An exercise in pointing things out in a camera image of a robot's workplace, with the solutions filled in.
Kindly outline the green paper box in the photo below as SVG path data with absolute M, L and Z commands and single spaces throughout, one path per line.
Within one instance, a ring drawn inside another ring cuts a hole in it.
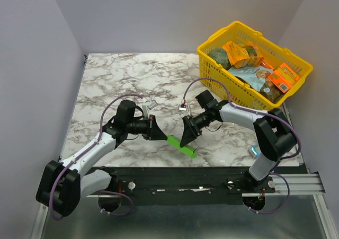
M 190 158 L 196 158 L 197 154 L 195 153 L 195 148 L 193 148 L 190 145 L 186 145 L 184 147 L 180 146 L 180 139 L 173 136 L 173 135 L 169 135 L 167 136 L 167 142 L 172 145 L 173 147 L 175 147 L 177 150 L 179 150 L 180 152 L 182 152 L 183 154 L 185 154 L 186 156 L 190 157 Z

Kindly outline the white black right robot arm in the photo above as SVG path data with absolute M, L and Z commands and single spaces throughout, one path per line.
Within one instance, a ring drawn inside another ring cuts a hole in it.
M 202 128 L 214 121 L 232 122 L 254 131 L 261 153 L 244 175 L 243 185 L 249 192 L 260 189 L 282 156 L 298 144 L 294 130 L 280 109 L 260 111 L 235 106 L 226 100 L 218 102 L 208 90 L 195 98 L 204 112 L 182 118 L 184 130 L 180 146 L 197 139 Z

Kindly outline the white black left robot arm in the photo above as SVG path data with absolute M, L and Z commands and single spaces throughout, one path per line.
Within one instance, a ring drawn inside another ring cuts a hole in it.
M 108 167 L 92 169 L 106 154 L 115 150 L 129 134 L 145 140 L 167 140 L 150 110 L 156 101 L 145 100 L 142 106 L 123 100 L 116 114 L 101 123 L 99 133 L 76 154 L 61 162 L 50 161 L 44 168 L 35 199 L 49 207 L 52 214 L 70 215 L 83 197 L 95 192 L 122 195 L 118 173 Z

